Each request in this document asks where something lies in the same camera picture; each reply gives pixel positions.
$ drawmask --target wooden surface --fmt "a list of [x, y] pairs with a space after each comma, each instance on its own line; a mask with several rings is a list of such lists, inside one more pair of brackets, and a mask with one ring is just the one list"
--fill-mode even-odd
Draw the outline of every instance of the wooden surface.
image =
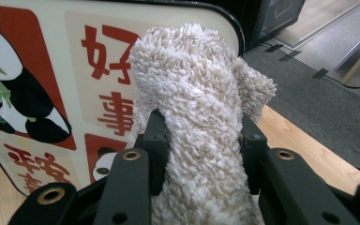
[[[359, 171], [269, 107], [264, 108], [259, 127], [271, 148], [288, 148], [299, 153], [329, 185], [354, 193], [360, 184]], [[0, 168], [0, 225], [8, 224], [24, 199]]]

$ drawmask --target panda illustration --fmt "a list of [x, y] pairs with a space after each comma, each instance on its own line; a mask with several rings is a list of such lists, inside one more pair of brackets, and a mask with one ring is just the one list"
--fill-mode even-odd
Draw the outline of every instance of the panda illustration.
[[99, 180], [110, 173], [111, 166], [113, 165], [113, 159], [115, 158], [117, 152], [110, 147], [102, 147], [98, 149], [97, 154], [98, 160], [92, 172], [95, 180]]
[[26, 133], [43, 143], [58, 143], [71, 134], [69, 122], [1, 33], [0, 129]]

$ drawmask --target floor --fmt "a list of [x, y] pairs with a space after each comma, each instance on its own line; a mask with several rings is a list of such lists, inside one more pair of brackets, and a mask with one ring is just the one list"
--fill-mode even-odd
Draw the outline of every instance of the floor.
[[296, 48], [358, 6], [360, 0], [307, 0], [297, 24], [278, 32], [276, 39]]
[[[311, 4], [312, 1], [317, 2], [320, 0], [307, 0], [307, 3], [308, 1], [310, 2], [303, 7], [299, 20], [303, 21], [304, 16], [310, 16], [310, 14], [303, 12], [311, 8], [313, 8], [313, 11], [315, 10], [317, 17], [324, 17], [324, 14], [327, 13], [325, 12], [325, 8], [316, 10], [314, 7], [317, 7], [319, 4]], [[303, 29], [303, 26], [304, 24], [297, 22], [289, 27], [289, 29], [287, 28], [289, 30], [289, 32], [287, 31], [287, 35], [291, 34], [292, 30]], [[282, 44], [284, 46], [281, 47], [280, 50], [285, 53], [296, 53], [294, 59], [300, 62], [300, 64], [316, 71], [326, 71], [324, 72], [325, 76], [321, 77], [322, 80], [318, 81], [326, 79], [327, 81], [333, 82], [334, 85], [340, 89], [344, 89], [345, 94], [353, 92], [360, 97], [360, 88], [357, 88], [360, 87], [360, 70], [354, 77], [346, 82], [347, 86], [340, 84], [340, 81], [346, 73], [360, 58], [360, 49], [356, 51], [343, 66], [335, 69], [342, 58], [360, 41], [360, 4], [352, 7], [351, 10], [343, 14], [340, 18], [326, 24], [324, 28], [317, 30], [313, 36], [298, 38], [300, 38], [301, 41], [291, 39], [293, 43], [296, 43], [293, 46], [289, 44], [292, 41], [283, 41], [280, 37], [274, 37], [265, 42], [271, 45]], [[317, 140], [321, 140], [326, 146], [330, 146], [330, 149], [334, 150], [343, 158], [346, 158], [353, 166], [360, 167], [360, 105], [358, 106], [358, 104], [355, 103], [358, 97], [351, 97], [354, 95], [344, 95], [344, 99], [342, 99], [341, 97], [343, 96], [330, 96], [327, 95], [329, 92], [321, 89], [318, 89], [318, 92], [309, 91], [308, 86], [315, 83], [312, 80], [314, 79], [310, 79], [308, 82], [302, 82], [301, 85], [304, 85], [304, 87], [302, 86], [301, 88], [304, 89], [304, 95], [316, 95], [320, 98], [329, 99], [329, 101], [336, 99], [338, 102], [321, 104], [322, 106], [320, 106], [323, 108], [321, 109], [321, 113], [331, 114], [332, 117], [327, 119], [326, 123], [324, 123], [324, 121], [322, 123], [314, 122], [314, 119], [315, 121], [320, 120], [319, 115], [317, 118], [312, 118], [310, 114], [304, 115], [301, 113], [302, 115], [297, 117], [297, 114], [300, 113], [299, 108], [295, 109], [294, 112], [289, 109], [285, 110], [283, 112], [284, 117], [295, 120], [294, 123], [299, 124], [300, 127], [306, 124], [305, 131], [310, 129], [311, 136]], [[335, 123], [335, 120], [342, 122], [331, 126], [331, 124]]]
[[[297, 22], [293, 26], [282, 31], [282, 33], [285, 32], [288, 36], [291, 36], [292, 31], [302, 29], [302, 27], [305, 26], [303, 23], [303, 21], [306, 20], [305, 18], [311, 16], [310, 11], [314, 11], [317, 17], [325, 17], [325, 14], [327, 13], [333, 14], [333, 12], [325, 12], [320, 4], [311, 4], [311, 2], [314, 1], [321, 2], [320, 0], [307, 0], [299, 17], [301, 23]], [[295, 59], [317, 71], [325, 69], [327, 70], [326, 76], [333, 80], [340, 81], [360, 57], [359, 49], [343, 64], [343, 66], [339, 69], [335, 69], [341, 59], [360, 40], [360, 1], [354, 0], [354, 5], [350, 3], [350, 1], [351, 0], [344, 1], [344, 4], [348, 4], [350, 7], [350, 10], [347, 13], [326, 24], [324, 29], [317, 28], [318, 32], [316, 32], [314, 36], [307, 38], [299, 37], [302, 41], [295, 41], [290, 38], [293, 43], [297, 43], [293, 45], [295, 47], [288, 44], [292, 41], [288, 41], [288, 43], [283, 41], [284, 38], [281, 33], [278, 34], [277, 37], [269, 40], [269, 42], [285, 45], [286, 47], [282, 47], [281, 50], [286, 53], [292, 51], [300, 52], [294, 57]], [[346, 84], [348, 86], [360, 87], [360, 70]], [[360, 96], [360, 89], [346, 89], [353, 91]]]
[[270, 49], [263, 44], [244, 56], [277, 85], [268, 106], [360, 169], [360, 97], [329, 79], [314, 79], [316, 70]]

